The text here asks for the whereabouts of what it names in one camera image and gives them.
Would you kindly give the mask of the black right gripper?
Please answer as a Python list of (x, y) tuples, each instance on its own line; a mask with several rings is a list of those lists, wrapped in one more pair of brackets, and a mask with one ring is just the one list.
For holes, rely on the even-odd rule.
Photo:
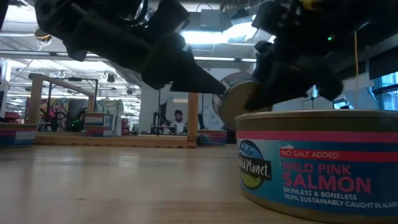
[(255, 46), (257, 68), (252, 76), (258, 86), (244, 107), (254, 111), (306, 97), (312, 86), (322, 97), (334, 100), (343, 83), (325, 57), (341, 49), (353, 32), (354, 5), (354, 1), (264, 1), (252, 26), (275, 39)]

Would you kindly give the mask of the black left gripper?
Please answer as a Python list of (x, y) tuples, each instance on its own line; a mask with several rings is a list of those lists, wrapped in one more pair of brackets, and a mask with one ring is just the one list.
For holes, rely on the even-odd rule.
[(170, 84), (171, 91), (223, 94), (226, 87), (196, 63), (181, 35), (160, 38), (179, 33), (189, 12), (177, 0), (161, 0), (145, 22), (147, 9), (147, 1), (35, 2), (40, 29), (62, 40), (74, 60), (82, 62), (92, 52), (137, 72), (146, 60), (141, 77), (155, 90)]

